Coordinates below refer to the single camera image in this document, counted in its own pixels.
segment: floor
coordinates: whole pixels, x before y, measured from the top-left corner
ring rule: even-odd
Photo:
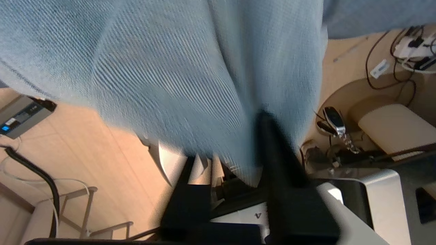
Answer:
[[[374,67],[388,57],[389,45],[396,35],[389,34],[371,58]],[[345,84],[364,78],[364,60],[380,34],[348,40],[330,41],[323,63],[324,79],[320,105]],[[17,96],[10,89],[0,89],[0,108]],[[311,128],[308,138],[316,134]],[[147,148],[131,132],[106,125],[96,112],[59,103],[53,115],[26,132],[19,152],[56,178],[76,178],[98,187],[89,219],[93,231],[125,221],[133,221],[131,234],[156,223],[155,213],[168,197],[169,186],[161,177]],[[0,143],[19,142],[0,138]],[[0,160],[6,154],[0,151]],[[6,159],[6,170],[22,178],[35,176],[18,163]],[[0,174],[0,182],[29,202],[46,199],[27,185]],[[82,188],[71,181],[59,182],[60,191],[67,193]],[[44,185],[40,189],[49,193]],[[85,198],[73,200],[65,216],[81,223]]]

